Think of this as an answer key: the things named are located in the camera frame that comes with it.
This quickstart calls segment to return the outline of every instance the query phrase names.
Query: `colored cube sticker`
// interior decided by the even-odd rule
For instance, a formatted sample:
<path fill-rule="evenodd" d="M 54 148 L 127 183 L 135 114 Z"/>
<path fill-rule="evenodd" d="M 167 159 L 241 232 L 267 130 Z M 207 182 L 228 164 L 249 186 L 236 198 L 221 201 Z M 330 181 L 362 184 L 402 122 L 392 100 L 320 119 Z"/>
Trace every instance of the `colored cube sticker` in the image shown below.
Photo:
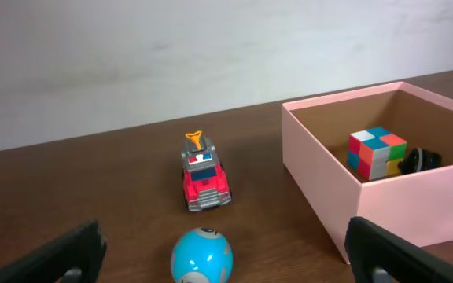
<path fill-rule="evenodd" d="M 399 173 L 407 142 L 383 127 L 349 135 L 347 163 L 368 180 Z"/>
<path fill-rule="evenodd" d="M 352 151 L 347 153 L 347 164 L 349 164 L 354 170 L 358 170 L 359 156 Z"/>
<path fill-rule="evenodd" d="M 349 135 L 349 151 L 359 155 L 359 149 L 361 148 L 361 143 L 367 140 L 375 138 L 374 135 L 370 134 L 365 130 L 353 133 Z"/>
<path fill-rule="evenodd" d="M 390 146 L 377 138 L 361 143 L 359 150 L 359 156 L 368 164 L 386 162 L 389 154 Z"/>
<path fill-rule="evenodd" d="M 372 134 L 376 138 L 391 134 L 388 130 L 384 129 L 383 127 L 375 127 L 373 129 L 369 129 L 369 130 L 366 130 L 366 131 L 368 133 Z"/>
<path fill-rule="evenodd" d="M 403 161 L 403 159 L 393 160 L 387 162 L 386 175 L 393 175 L 400 172 L 398 168 L 398 163 Z"/>

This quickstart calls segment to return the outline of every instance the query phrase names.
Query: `toy truck wheel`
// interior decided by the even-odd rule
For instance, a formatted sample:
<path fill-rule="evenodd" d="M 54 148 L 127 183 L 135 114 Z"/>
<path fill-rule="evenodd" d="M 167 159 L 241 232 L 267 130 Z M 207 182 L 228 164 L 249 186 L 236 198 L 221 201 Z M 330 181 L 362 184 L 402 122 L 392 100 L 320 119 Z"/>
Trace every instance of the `toy truck wheel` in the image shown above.
<path fill-rule="evenodd" d="M 185 181 L 185 171 L 184 170 L 181 170 L 181 184 Z M 182 198 L 183 200 L 185 201 L 185 208 L 186 209 L 189 209 L 188 208 L 188 200 L 186 200 L 186 194 L 185 194 L 185 190 L 184 190 L 184 187 L 183 187 L 183 191 L 182 191 Z"/>
<path fill-rule="evenodd" d="M 225 171 L 225 167 L 223 166 L 223 164 L 221 163 L 221 161 L 219 162 L 219 166 L 221 167 L 221 169 L 223 171 Z M 230 189 L 230 198 L 232 199 L 232 201 L 234 200 L 234 195 L 232 194 L 232 187 L 230 187 L 230 182 L 226 181 L 226 183 L 228 184 L 228 188 Z"/>

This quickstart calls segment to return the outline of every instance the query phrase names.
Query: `toy fire truck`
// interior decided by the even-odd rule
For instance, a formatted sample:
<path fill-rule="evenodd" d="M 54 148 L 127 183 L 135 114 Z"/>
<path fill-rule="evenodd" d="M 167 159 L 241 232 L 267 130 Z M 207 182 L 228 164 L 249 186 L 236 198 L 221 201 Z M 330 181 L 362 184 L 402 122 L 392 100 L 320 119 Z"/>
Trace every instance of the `toy fire truck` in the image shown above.
<path fill-rule="evenodd" d="M 228 204 L 232 194 L 215 146 L 200 130 L 186 137 L 181 152 L 186 206 L 190 211 L 201 211 Z"/>

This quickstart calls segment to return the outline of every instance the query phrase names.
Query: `white wall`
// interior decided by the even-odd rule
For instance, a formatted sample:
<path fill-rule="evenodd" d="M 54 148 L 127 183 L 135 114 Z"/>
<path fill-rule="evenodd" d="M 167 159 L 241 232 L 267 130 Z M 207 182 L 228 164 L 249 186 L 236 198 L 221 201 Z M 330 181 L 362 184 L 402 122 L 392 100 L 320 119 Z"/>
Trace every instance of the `white wall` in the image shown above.
<path fill-rule="evenodd" d="M 453 0 L 0 0 L 0 149 L 453 69 Z"/>

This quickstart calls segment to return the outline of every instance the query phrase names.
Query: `black object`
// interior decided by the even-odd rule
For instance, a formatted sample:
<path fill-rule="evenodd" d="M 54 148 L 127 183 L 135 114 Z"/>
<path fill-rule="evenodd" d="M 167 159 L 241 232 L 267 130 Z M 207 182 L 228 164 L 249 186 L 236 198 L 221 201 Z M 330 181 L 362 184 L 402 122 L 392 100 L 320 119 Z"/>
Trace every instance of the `black object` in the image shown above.
<path fill-rule="evenodd" d="M 85 223 L 0 270 L 0 283 L 94 283 L 107 244 L 95 221 Z"/>
<path fill-rule="evenodd" d="M 421 148 L 412 149 L 408 157 L 398 163 L 398 168 L 402 174 L 410 174 L 438 167 L 441 167 L 441 155 Z"/>
<path fill-rule="evenodd" d="M 453 266 L 363 217 L 351 218 L 345 250 L 357 283 L 453 282 Z"/>

